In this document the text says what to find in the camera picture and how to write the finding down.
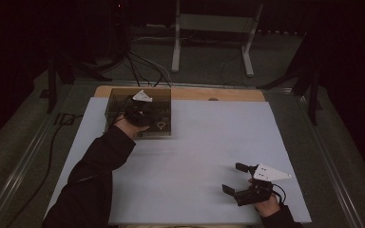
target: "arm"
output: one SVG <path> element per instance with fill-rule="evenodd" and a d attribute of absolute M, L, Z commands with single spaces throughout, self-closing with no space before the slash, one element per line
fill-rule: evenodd
<path fill-rule="evenodd" d="M 272 195 L 271 198 L 264 202 L 256 203 L 259 210 L 260 218 L 265 228 L 301 228 L 300 223 L 293 220 L 289 207 L 279 205 L 277 197 Z"/>
<path fill-rule="evenodd" d="M 49 209 L 43 227 L 107 227 L 112 198 L 111 171 L 126 162 L 135 146 L 131 138 L 145 129 L 122 119 L 94 140 L 72 169 L 68 185 Z"/>

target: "hand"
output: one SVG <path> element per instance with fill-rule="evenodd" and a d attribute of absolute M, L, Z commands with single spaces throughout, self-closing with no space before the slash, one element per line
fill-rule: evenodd
<path fill-rule="evenodd" d="M 124 118 L 124 115 L 121 115 L 115 121 L 115 126 L 120 128 L 129 138 L 134 138 L 139 132 L 147 130 L 149 126 L 136 126 L 131 124 Z"/>
<path fill-rule="evenodd" d="M 272 216 L 280 210 L 277 196 L 275 196 L 274 194 L 271 195 L 269 200 L 263 202 L 257 202 L 255 205 L 262 217 Z"/>

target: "white table surface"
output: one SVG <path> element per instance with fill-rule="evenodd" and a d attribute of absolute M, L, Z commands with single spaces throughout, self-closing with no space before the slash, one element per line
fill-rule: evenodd
<path fill-rule="evenodd" d="M 48 208 L 73 166 L 103 134 L 107 101 L 90 99 Z M 236 170 L 236 162 L 263 163 L 291 174 L 291 179 L 274 183 L 285 190 L 294 219 L 311 222 L 268 103 L 173 100 L 171 127 L 171 137 L 136 140 L 126 164 L 113 172 L 109 223 L 260 223 L 254 206 L 238 207 L 221 191 L 222 184 L 248 187 L 250 174 Z"/>

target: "black sleeve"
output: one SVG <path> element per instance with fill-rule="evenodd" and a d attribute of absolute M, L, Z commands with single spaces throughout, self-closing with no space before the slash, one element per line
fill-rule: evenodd
<path fill-rule="evenodd" d="M 118 127 L 112 127 L 94 140 L 72 169 L 67 186 L 49 209 L 43 227 L 107 227 L 112 198 L 111 171 L 126 162 L 134 146 Z"/>
<path fill-rule="evenodd" d="M 262 224 L 265 228 L 301 228 L 300 223 L 293 220 L 289 207 L 281 205 L 280 210 L 269 217 L 261 217 Z"/>

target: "dark background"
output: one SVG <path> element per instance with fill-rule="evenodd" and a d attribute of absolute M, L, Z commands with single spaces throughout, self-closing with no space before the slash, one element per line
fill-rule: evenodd
<path fill-rule="evenodd" d="M 290 68 L 304 64 L 312 54 L 321 65 L 320 84 L 328 90 L 337 112 L 349 129 L 365 161 L 365 1 L 266 1 L 259 31 L 304 35 Z M 123 37 L 109 36 L 112 22 L 144 27 L 146 24 L 171 26 L 175 3 L 170 0 L 23 0 L 0 1 L 0 128 L 33 90 L 33 80 L 47 69 L 47 40 L 78 61 L 95 62 L 98 56 L 113 56 L 125 46 Z M 125 7 L 117 9 L 119 3 Z M 187 1 L 185 11 L 201 12 L 207 1 Z M 247 15 L 236 9 L 248 1 L 214 1 L 208 13 Z M 100 33 L 102 40 L 89 34 Z M 115 37 L 116 44 L 101 46 Z"/>

